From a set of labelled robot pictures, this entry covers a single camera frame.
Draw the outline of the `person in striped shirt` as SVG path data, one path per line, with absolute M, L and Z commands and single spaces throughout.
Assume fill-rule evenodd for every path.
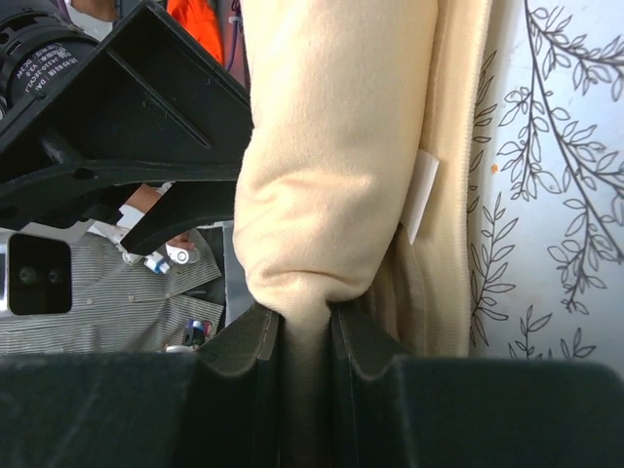
M 225 308 L 222 231 L 196 228 L 184 237 L 198 261 L 157 274 L 85 235 L 71 247 L 71 310 L 2 319 L 2 354 L 159 352 L 210 340 Z

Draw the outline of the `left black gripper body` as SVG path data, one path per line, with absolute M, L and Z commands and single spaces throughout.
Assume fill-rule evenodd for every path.
M 1 95 L 3 227 L 107 219 L 168 181 L 175 217 L 232 216 L 249 94 L 157 3 L 96 40 L 49 1 L 3 2 Z

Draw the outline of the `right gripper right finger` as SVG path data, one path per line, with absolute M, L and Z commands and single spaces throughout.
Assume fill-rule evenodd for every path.
M 377 326 L 355 301 L 331 306 L 331 341 L 338 360 L 345 360 L 362 379 L 379 378 L 407 349 Z

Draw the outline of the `pale yellow t shirt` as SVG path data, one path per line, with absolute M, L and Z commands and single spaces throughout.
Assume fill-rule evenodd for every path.
M 249 289 L 305 354 L 368 289 L 408 349 L 469 349 L 467 181 L 488 1 L 246 1 L 253 135 L 235 202 Z

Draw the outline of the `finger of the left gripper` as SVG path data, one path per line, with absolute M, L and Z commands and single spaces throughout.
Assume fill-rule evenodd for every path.
M 177 182 L 131 229 L 122 245 L 132 254 L 146 255 L 184 231 L 231 220 L 235 190 L 235 180 Z

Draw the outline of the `orange cloth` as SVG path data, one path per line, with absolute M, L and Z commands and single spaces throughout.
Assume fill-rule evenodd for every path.
M 215 8 L 208 0 L 170 0 L 167 12 L 221 65 L 223 40 Z

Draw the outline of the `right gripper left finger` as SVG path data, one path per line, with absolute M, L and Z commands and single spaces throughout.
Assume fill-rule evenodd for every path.
M 281 316 L 255 304 L 197 353 L 200 361 L 223 377 L 240 377 L 278 354 Z

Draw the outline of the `floral table mat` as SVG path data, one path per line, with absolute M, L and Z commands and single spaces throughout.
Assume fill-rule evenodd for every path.
M 468 195 L 472 354 L 621 371 L 621 2 L 493 3 Z

